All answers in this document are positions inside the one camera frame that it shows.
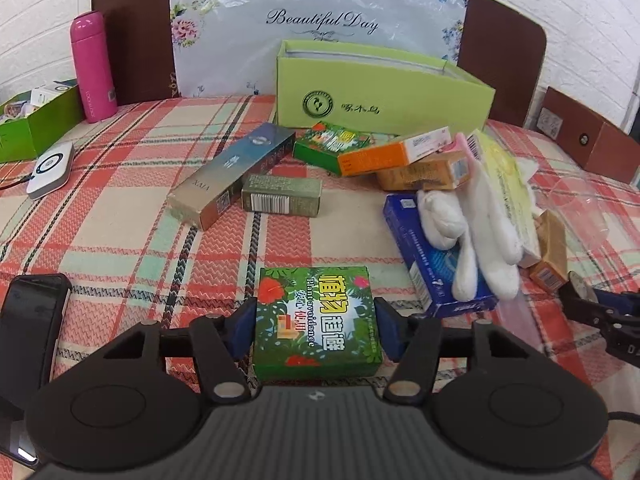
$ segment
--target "pink flower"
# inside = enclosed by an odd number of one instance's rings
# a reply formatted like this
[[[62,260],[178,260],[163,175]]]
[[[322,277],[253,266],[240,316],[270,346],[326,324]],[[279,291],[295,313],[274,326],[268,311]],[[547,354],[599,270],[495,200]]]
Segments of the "pink flower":
[[[364,276],[356,276],[353,279],[353,285],[357,286],[358,288],[365,288],[366,286],[369,286],[369,280]]]
[[[198,37],[198,29],[193,20],[174,20],[171,24],[171,32],[178,42],[196,40]]]

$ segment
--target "thermos lid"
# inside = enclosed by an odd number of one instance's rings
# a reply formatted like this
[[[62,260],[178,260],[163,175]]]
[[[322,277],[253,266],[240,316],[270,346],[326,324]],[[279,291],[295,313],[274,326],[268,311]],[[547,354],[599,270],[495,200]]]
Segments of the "thermos lid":
[[[71,22],[69,30],[71,43],[90,38],[104,32],[104,18],[97,10],[80,14]]]

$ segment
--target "floral plastic sheet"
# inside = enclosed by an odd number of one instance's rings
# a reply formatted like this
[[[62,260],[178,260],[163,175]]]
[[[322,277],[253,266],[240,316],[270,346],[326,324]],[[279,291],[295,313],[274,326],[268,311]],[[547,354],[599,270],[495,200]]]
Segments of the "floral plastic sheet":
[[[468,0],[170,0],[184,97],[275,93],[286,39],[351,41],[458,59]]]

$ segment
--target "gray ribbed surface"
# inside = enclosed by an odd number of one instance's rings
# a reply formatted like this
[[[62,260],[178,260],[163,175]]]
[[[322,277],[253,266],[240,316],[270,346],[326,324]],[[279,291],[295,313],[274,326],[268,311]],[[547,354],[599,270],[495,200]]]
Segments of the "gray ribbed surface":
[[[313,400],[311,397],[322,397]],[[33,480],[508,480],[445,446],[415,408],[381,402],[372,388],[270,388],[219,408],[173,456],[138,470],[77,473],[48,466]],[[596,480],[581,468],[528,480]]]

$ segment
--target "wall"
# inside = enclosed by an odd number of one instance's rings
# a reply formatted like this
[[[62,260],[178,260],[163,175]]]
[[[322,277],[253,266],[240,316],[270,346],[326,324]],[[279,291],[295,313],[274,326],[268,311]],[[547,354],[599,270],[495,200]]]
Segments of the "wall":
[[[542,88],[553,85],[616,124],[625,121],[640,60],[640,0],[501,1],[546,30],[546,59],[532,110]],[[0,102],[73,76],[68,24],[89,8],[90,0],[0,0]]]

